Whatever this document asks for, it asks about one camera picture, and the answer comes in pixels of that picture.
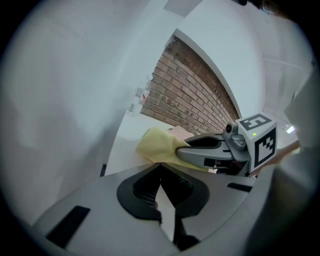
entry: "brick wall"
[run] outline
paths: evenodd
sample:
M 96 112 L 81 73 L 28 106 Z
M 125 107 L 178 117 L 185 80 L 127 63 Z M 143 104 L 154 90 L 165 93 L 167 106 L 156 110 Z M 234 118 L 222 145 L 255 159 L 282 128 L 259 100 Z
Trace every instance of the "brick wall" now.
M 154 69 L 141 113 L 193 134 L 220 133 L 239 118 L 217 76 L 176 37 Z

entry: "yellow cloth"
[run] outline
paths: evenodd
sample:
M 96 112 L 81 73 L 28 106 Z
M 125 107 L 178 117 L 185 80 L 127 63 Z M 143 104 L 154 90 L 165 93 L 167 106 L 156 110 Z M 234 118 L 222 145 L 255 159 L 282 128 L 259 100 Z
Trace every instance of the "yellow cloth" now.
M 178 139 L 176 136 L 167 131 L 153 127 L 146 131 L 136 147 L 136 152 L 151 161 L 152 163 L 176 164 L 200 171 L 207 172 L 208 169 L 195 166 L 191 163 L 182 161 L 176 155 L 176 149 L 179 147 L 189 146 L 185 141 Z

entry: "person's arm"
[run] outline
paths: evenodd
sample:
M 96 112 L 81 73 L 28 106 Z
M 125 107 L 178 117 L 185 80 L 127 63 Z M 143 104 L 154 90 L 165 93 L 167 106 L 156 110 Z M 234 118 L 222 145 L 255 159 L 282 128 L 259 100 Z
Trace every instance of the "person's arm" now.
M 281 161 L 286 155 L 290 154 L 292 151 L 296 150 L 300 146 L 299 141 L 296 140 L 295 142 L 291 143 L 290 145 L 278 149 L 274 158 L 266 162 L 263 166 L 259 167 L 258 169 L 254 170 L 250 173 L 250 177 L 259 175 L 261 169 L 265 166 L 275 165 Z

